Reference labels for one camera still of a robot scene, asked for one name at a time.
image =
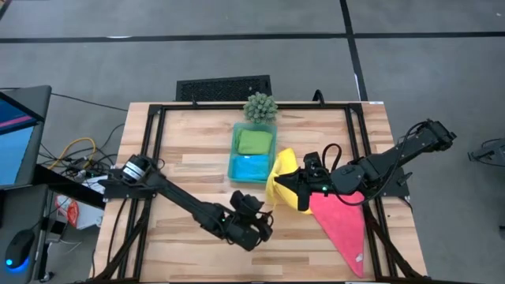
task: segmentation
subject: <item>pink cloth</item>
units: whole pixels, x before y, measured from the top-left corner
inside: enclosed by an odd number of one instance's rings
[[[350,203],[363,200],[359,192],[341,197]],[[324,197],[322,193],[313,193],[310,210],[350,268],[362,278],[365,220],[361,206],[347,206],[336,196]]]

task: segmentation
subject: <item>yellow cloth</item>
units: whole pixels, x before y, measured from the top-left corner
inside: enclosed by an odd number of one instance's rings
[[[284,185],[278,184],[274,180],[274,178],[278,177],[281,174],[290,174],[297,169],[297,157],[294,154],[292,148],[287,148],[277,154],[277,159],[275,160],[274,166],[272,167],[270,175],[268,176],[266,188],[267,197],[274,203],[274,206],[277,204],[277,199],[275,198],[275,194],[277,194],[281,196],[281,198],[286,201],[290,207],[297,211],[298,196],[296,193],[292,192]],[[302,213],[310,215],[312,214],[312,211],[308,209]]]

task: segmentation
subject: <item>succulent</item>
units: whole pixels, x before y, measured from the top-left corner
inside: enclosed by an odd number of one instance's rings
[[[245,119],[262,124],[275,121],[277,105],[273,97],[256,92],[255,95],[251,95],[247,100],[248,102],[244,105]]]

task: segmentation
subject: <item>wooden tabletop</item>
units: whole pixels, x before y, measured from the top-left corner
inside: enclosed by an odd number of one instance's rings
[[[140,153],[149,103],[132,103],[119,148],[118,165]],[[383,104],[363,103],[368,136],[373,152],[394,144]],[[202,201],[230,206],[235,190],[265,200],[264,185],[230,182],[226,172],[235,122],[244,121],[241,110],[170,110],[166,113],[160,158],[162,172],[175,184]],[[277,151],[293,148],[300,165],[311,151],[322,152],[330,143],[342,146],[339,165],[352,159],[343,110],[281,110]],[[354,125],[359,137],[357,119]],[[151,135],[151,147],[154,144]],[[329,151],[328,160],[336,150]],[[425,274],[425,263],[410,209],[394,197],[383,198],[391,240],[415,270]],[[104,269],[114,220],[121,201],[107,204],[95,251],[96,270]],[[129,201],[122,212],[114,237],[113,255],[122,244]],[[228,245],[202,230],[189,213],[168,199],[154,199],[140,280],[142,282],[205,281],[342,281],[358,280],[320,225],[311,215],[303,215],[280,204],[274,211],[271,240],[251,252]],[[383,247],[378,241],[383,273],[387,275]],[[368,240],[365,238],[365,278],[373,279]],[[133,273],[135,253],[129,254],[127,274]]]

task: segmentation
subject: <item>metal stand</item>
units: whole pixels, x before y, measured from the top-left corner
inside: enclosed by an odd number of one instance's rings
[[[354,132],[354,123],[351,115],[353,110],[358,118],[358,124],[360,126],[361,139],[363,140],[363,145],[365,146],[365,154],[371,154],[371,148],[368,141],[368,134],[365,127],[365,118],[363,116],[363,111],[360,103],[325,103],[323,94],[316,91],[313,98],[314,101],[318,101],[318,104],[314,103],[280,103],[280,110],[344,110],[346,114],[347,128],[350,136],[350,144],[353,152],[353,157],[355,159],[359,158],[359,151],[357,147],[356,133]],[[154,121],[154,116],[159,115],[158,125],[156,128],[155,145],[153,152],[153,159],[159,157],[159,151],[161,147],[161,140],[163,136],[163,126],[165,125],[166,112],[168,110],[240,110],[243,104],[198,104],[193,102],[193,104],[188,105],[151,105],[148,111],[148,120],[146,121],[146,129],[144,132],[144,141],[142,143],[141,154],[146,155],[149,143],[149,137],[151,136],[152,124]],[[91,280],[92,283],[138,283],[140,279],[140,270],[142,268],[142,258],[144,255],[144,246],[146,242],[146,233],[144,232],[147,227],[140,226],[140,221],[146,222],[148,219],[146,216],[149,215],[151,198],[147,198],[144,203],[144,209],[142,211],[141,217],[137,224],[134,225],[136,219],[136,212],[138,207],[138,200],[133,199],[132,206],[129,213],[129,221],[126,228],[125,244],[119,249],[118,254],[113,258],[110,264],[113,266],[107,266],[106,270],[97,276],[97,278]],[[447,282],[447,281],[437,281],[431,280],[429,277],[425,277],[417,273],[407,262],[403,259],[400,252],[393,245],[388,236],[387,224],[385,219],[385,214],[383,211],[383,204],[380,197],[375,199],[376,210],[379,217],[379,221],[373,216],[372,210],[368,204],[363,205],[363,213],[365,216],[365,229],[368,236],[368,243],[370,245],[370,256],[372,258],[372,265],[374,270],[374,275],[376,282],[386,282],[386,283],[434,283],[434,284],[454,284],[459,282]],[[125,269],[128,259],[129,247],[132,245],[133,240],[139,236],[139,246],[137,248],[137,258],[135,261],[135,266],[133,268],[133,277],[125,278]],[[390,276],[382,276],[382,271],[380,269],[380,259],[377,250],[376,238],[377,236],[381,242],[384,244],[384,248],[387,256],[387,265],[389,268]],[[118,279],[117,280],[107,280],[107,277],[103,276],[112,275],[115,268],[119,266]],[[396,266],[400,268],[402,273],[406,276],[405,278],[399,278],[396,272]]]

